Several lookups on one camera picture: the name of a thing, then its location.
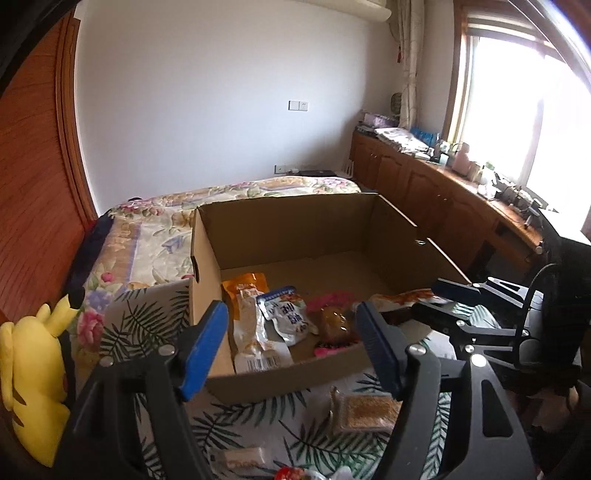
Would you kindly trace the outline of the white air conditioner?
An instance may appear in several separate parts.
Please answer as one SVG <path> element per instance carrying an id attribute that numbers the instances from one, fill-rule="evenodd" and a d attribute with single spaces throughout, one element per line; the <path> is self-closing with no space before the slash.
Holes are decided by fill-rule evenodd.
<path id="1" fill-rule="evenodd" d="M 387 1 L 303 0 L 303 2 L 377 23 L 388 21 L 392 15 Z"/>

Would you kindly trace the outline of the white wall switch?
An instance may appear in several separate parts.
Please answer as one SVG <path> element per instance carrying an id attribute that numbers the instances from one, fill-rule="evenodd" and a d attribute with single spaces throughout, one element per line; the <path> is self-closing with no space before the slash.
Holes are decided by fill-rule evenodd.
<path id="1" fill-rule="evenodd" d="M 307 101 L 290 100 L 290 102 L 288 102 L 288 110 L 298 111 L 298 112 L 307 112 L 308 111 L 308 102 Z"/>

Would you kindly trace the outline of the yellow Pikachu plush toy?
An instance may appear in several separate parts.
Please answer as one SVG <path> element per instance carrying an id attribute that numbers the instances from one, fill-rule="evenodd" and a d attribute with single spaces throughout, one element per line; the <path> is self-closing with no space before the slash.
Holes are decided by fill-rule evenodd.
<path id="1" fill-rule="evenodd" d="M 52 467 L 70 411 L 59 341 L 78 308 L 63 297 L 54 308 L 1 325 L 1 398 L 16 438 L 41 465 Z"/>

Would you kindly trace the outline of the floral quilt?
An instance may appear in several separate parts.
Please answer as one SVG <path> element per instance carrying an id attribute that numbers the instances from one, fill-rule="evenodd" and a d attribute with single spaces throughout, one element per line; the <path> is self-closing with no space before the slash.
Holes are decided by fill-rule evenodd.
<path id="1" fill-rule="evenodd" d="M 70 288 L 85 289 L 76 324 L 69 328 L 73 359 L 84 366 L 95 364 L 104 333 L 115 341 L 118 353 L 131 340 L 120 327 L 108 327 L 104 320 L 104 311 L 117 296 L 190 276 L 197 207 L 259 197 L 359 192 L 353 181 L 339 177 L 281 176 L 134 198 L 108 210 L 80 246 L 68 280 Z"/>

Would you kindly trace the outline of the brown cardboard box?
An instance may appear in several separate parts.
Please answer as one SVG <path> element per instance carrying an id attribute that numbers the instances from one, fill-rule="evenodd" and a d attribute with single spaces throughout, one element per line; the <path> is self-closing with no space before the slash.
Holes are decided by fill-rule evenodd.
<path id="1" fill-rule="evenodd" d="M 294 286 L 307 301 L 346 292 L 354 301 L 431 287 L 438 278 L 468 277 L 431 239 L 377 193 L 315 194 L 225 201 L 195 209 L 191 238 L 191 323 L 222 281 L 263 273 L 270 289 Z M 363 345 L 314 357 L 308 337 L 290 347 L 294 365 L 235 373 L 231 321 L 205 387 L 224 404 L 257 402 L 328 384 L 370 367 Z"/>

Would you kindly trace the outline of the pink brown snack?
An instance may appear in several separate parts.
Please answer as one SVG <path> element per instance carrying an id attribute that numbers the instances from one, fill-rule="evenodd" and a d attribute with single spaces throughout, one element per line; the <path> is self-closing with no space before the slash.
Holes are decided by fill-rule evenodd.
<path id="1" fill-rule="evenodd" d="M 308 319 L 318 329 L 315 358 L 335 355 L 360 341 L 353 323 L 355 304 L 355 296 L 346 291 L 335 291 L 308 299 Z"/>

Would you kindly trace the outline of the chicken foot snack packet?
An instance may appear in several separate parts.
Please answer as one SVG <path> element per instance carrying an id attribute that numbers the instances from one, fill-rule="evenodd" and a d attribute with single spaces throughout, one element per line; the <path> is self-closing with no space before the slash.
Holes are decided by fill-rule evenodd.
<path id="1" fill-rule="evenodd" d="M 430 288 L 415 289 L 394 295 L 375 294 L 370 297 L 370 303 L 381 313 L 410 308 L 420 301 L 436 306 L 444 306 L 450 303 L 450 300 L 435 295 Z"/>

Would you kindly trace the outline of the pink jar on counter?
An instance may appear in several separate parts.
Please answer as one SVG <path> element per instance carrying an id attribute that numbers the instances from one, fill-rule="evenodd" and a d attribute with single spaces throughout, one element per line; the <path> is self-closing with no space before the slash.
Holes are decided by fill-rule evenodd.
<path id="1" fill-rule="evenodd" d="M 455 154 L 455 159 L 452 165 L 452 170 L 463 177 L 467 177 L 471 167 L 471 160 L 469 158 L 470 145 L 466 142 L 459 144 L 459 148 Z"/>

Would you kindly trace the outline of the palm leaf bed sheet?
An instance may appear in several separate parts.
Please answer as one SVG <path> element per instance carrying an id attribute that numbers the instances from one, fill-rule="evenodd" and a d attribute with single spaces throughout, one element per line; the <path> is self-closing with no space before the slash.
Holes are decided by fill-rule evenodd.
<path id="1" fill-rule="evenodd" d="M 78 316 L 74 358 L 79 371 L 101 354 L 128 360 L 175 339 L 189 325 L 187 279 L 147 285 L 114 283 L 109 274 L 91 276 Z M 375 473 L 390 438 L 383 431 L 346 432 L 332 425 L 332 389 L 349 398 L 383 394 L 373 369 L 332 382 L 259 401 L 226 405 L 205 390 L 186 411 L 197 445 L 212 456 L 256 448 L 263 460 L 250 467 L 229 467 L 217 458 L 219 479 L 269 479 L 281 467 L 301 467 L 328 478 L 349 468 L 353 479 Z"/>

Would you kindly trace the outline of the folded patterned cloth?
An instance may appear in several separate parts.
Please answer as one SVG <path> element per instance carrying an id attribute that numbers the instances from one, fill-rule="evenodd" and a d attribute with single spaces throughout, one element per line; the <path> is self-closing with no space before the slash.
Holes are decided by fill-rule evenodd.
<path id="1" fill-rule="evenodd" d="M 427 153 L 430 149 L 429 145 L 404 128 L 377 128 L 375 133 L 380 141 L 401 153 L 414 155 L 417 152 Z"/>

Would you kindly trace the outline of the small white candy bar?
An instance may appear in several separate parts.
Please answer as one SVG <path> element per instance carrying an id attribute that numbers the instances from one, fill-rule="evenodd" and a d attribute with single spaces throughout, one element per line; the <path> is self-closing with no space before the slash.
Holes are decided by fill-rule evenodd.
<path id="1" fill-rule="evenodd" d="M 211 449 L 209 459 L 228 470 L 247 470 L 266 467 L 269 455 L 263 447 Z"/>

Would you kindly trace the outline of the sesame cracker clear packet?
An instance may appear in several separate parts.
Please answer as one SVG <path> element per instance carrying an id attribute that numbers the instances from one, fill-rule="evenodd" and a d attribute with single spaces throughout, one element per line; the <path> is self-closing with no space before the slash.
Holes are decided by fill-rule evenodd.
<path id="1" fill-rule="evenodd" d="M 402 403 L 386 394 L 344 394 L 331 390 L 329 423 L 335 434 L 392 433 Z"/>

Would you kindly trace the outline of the wooden wardrobe door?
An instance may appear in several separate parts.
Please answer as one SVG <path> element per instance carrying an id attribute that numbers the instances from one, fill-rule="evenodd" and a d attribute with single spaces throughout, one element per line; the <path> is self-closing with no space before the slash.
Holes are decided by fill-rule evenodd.
<path id="1" fill-rule="evenodd" d="M 62 295 L 97 213 L 74 108 L 79 20 L 72 12 L 24 60 L 1 97 L 1 318 Z"/>

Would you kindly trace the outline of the wall power outlet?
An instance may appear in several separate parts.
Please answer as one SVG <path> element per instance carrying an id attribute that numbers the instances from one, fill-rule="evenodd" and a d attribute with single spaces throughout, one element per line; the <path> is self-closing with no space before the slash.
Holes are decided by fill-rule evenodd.
<path id="1" fill-rule="evenodd" d="M 286 175 L 290 173 L 290 166 L 276 165 L 273 167 L 273 173 L 276 175 Z"/>

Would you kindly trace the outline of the orange white snack pouch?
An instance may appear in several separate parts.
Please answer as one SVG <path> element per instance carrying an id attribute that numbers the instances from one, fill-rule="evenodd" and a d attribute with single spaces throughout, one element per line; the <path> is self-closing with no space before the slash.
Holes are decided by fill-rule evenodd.
<path id="1" fill-rule="evenodd" d="M 269 293 L 263 273 L 245 273 L 222 282 L 231 302 L 232 335 L 235 342 L 235 373 L 256 373 L 294 364 L 290 348 L 271 340 L 266 319 L 256 304 L 259 295 Z"/>

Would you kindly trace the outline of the wooden framed window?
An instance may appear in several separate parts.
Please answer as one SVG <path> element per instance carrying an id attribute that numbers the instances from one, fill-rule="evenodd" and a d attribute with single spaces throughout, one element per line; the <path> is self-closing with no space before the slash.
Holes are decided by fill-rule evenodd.
<path id="1" fill-rule="evenodd" d="M 590 91 L 507 1 L 454 4 L 458 57 L 450 134 L 577 226 L 590 210 Z"/>

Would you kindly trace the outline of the white blue snack packet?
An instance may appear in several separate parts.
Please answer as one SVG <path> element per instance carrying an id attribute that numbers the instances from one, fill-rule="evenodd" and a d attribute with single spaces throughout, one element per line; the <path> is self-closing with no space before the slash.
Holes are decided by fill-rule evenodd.
<path id="1" fill-rule="evenodd" d="M 308 318 L 308 307 L 294 286 L 286 286 L 256 297 L 256 306 L 288 347 L 318 335 L 318 327 Z"/>

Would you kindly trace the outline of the beige window curtain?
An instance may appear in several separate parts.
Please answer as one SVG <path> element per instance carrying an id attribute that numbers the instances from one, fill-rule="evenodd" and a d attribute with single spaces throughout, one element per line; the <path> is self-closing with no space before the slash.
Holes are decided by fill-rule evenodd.
<path id="1" fill-rule="evenodd" d="M 425 1 L 391 2 L 394 39 L 399 44 L 399 62 L 403 68 L 401 117 L 399 125 L 410 130 L 418 118 L 418 83 L 425 36 Z"/>

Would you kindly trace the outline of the black office chair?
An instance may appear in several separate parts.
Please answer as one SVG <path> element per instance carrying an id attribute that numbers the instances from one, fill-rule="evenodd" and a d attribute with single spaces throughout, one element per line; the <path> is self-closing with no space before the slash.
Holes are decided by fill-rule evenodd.
<path id="1" fill-rule="evenodd" d="M 581 375 L 580 347 L 590 328 L 590 240 L 565 215 L 539 215 L 545 265 L 527 290 L 516 325 L 510 389 L 568 397 Z"/>

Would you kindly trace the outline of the wooden cabinet counter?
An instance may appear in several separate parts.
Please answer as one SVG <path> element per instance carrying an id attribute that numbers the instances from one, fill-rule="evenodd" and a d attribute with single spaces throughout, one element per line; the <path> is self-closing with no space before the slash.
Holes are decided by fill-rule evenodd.
<path id="1" fill-rule="evenodd" d="M 356 183 L 397 206 L 418 226 L 419 237 L 432 239 L 470 279 L 525 281 L 539 266 L 538 230 L 449 169 L 358 131 L 349 160 Z"/>

